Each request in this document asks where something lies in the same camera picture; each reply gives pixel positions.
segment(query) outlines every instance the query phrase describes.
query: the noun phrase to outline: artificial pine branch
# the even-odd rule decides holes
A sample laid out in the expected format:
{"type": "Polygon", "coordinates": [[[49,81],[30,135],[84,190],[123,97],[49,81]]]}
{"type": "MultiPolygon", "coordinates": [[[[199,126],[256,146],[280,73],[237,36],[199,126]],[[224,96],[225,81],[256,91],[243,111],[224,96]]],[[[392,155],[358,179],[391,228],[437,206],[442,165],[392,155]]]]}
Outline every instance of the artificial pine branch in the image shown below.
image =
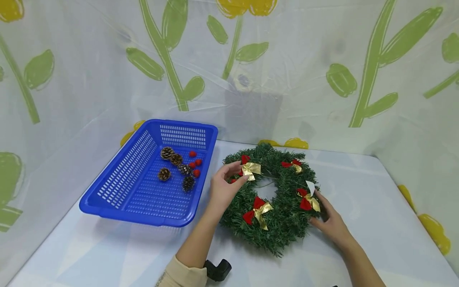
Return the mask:
{"type": "Polygon", "coordinates": [[[286,246],[305,237],[309,219],[320,216],[313,209],[301,209],[302,198],[297,195],[297,188],[306,188],[307,180],[317,183],[315,172],[307,163],[302,163],[303,172],[300,174],[296,174],[294,168],[284,168],[281,162],[289,163],[293,159],[301,161],[305,158],[304,153],[279,151],[268,143],[230,154],[224,162],[228,164],[241,160],[242,155],[248,155],[250,162],[260,164],[262,175],[255,174],[255,181],[244,184],[226,209],[220,224],[230,228],[236,236],[249,244],[270,251],[276,257],[282,257],[286,246]],[[256,220],[248,225],[242,218],[244,213],[252,210],[254,198],[257,196],[254,188],[264,176],[275,178],[274,184],[277,187],[276,196],[270,201],[274,209],[263,214],[268,230],[261,229],[256,220]]]}

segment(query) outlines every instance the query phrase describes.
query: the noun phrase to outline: green wreath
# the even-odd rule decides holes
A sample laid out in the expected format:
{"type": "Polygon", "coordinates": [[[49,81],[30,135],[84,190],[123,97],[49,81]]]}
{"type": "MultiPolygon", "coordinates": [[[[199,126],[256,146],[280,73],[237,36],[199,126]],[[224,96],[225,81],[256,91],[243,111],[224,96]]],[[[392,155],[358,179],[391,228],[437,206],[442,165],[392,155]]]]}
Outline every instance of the green wreath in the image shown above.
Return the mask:
{"type": "Polygon", "coordinates": [[[241,237],[249,244],[268,250],[276,257],[282,257],[286,246],[306,236],[309,219],[320,216],[320,210],[314,210],[314,208],[319,209],[317,206],[321,207],[320,201],[314,195],[309,196],[307,201],[304,194],[305,192],[310,194],[306,181],[317,183],[315,172],[308,164],[298,162],[304,158],[304,153],[278,151],[268,143],[228,155],[224,163],[243,160],[244,164],[245,159],[250,163],[260,164],[261,174],[253,173],[255,180],[248,181],[239,190],[223,214],[220,224],[231,229],[237,237],[241,237]],[[299,164],[302,171],[298,172],[298,167],[292,162],[299,164]],[[263,177],[273,179],[277,187],[276,196],[271,202],[263,199],[264,203],[270,203],[272,209],[265,208],[269,207],[269,204],[260,208],[264,209],[261,220],[266,224],[265,229],[263,229],[264,224],[253,216],[253,210],[262,204],[260,198],[256,199],[258,196],[254,188],[263,177]]]}

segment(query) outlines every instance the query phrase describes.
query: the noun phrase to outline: wrist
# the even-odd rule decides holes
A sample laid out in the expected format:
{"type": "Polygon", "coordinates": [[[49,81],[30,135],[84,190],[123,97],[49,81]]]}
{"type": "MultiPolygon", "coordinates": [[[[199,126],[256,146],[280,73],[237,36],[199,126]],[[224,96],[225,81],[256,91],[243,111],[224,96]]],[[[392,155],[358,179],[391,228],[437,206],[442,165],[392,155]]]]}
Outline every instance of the wrist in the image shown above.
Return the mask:
{"type": "Polygon", "coordinates": [[[349,234],[346,238],[343,240],[340,240],[339,242],[336,243],[338,248],[343,252],[343,254],[349,254],[360,248],[359,243],[355,238],[349,234]]]}
{"type": "Polygon", "coordinates": [[[218,206],[215,206],[214,204],[209,204],[207,205],[206,210],[204,211],[203,217],[206,217],[207,219],[218,223],[220,219],[222,218],[224,212],[225,212],[224,208],[219,208],[218,206]]]}

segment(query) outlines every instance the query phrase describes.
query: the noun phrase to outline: black clamp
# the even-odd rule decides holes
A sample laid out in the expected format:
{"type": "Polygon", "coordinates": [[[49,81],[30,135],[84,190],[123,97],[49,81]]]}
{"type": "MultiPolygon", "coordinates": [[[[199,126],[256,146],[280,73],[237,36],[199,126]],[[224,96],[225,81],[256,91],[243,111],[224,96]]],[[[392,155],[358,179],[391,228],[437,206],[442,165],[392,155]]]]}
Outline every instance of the black clamp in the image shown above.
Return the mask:
{"type": "Polygon", "coordinates": [[[221,282],[225,280],[226,276],[231,271],[231,264],[225,259],[222,259],[220,264],[215,267],[212,262],[206,260],[204,263],[204,268],[207,268],[207,277],[216,282],[221,282]]]}

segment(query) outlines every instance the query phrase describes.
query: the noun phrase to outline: white table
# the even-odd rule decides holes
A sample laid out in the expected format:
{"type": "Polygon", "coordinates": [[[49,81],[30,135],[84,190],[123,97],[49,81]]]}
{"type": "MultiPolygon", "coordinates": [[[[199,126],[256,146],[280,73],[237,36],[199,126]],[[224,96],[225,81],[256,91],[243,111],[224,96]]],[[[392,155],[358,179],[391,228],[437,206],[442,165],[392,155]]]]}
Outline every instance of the white table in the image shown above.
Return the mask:
{"type": "MultiPolygon", "coordinates": [[[[75,203],[9,286],[154,286],[200,218],[208,201],[211,174],[226,155],[250,147],[217,141],[196,217],[183,228],[103,219],[82,213],[75,203]]],[[[459,286],[459,279],[378,159],[289,150],[306,153],[323,194],[341,213],[388,286],[459,286]]],[[[259,193],[273,194],[272,186],[259,189],[259,193]]],[[[339,253],[314,229],[277,259],[219,227],[208,259],[218,264],[223,258],[233,269],[220,286],[351,286],[339,253]]]]}

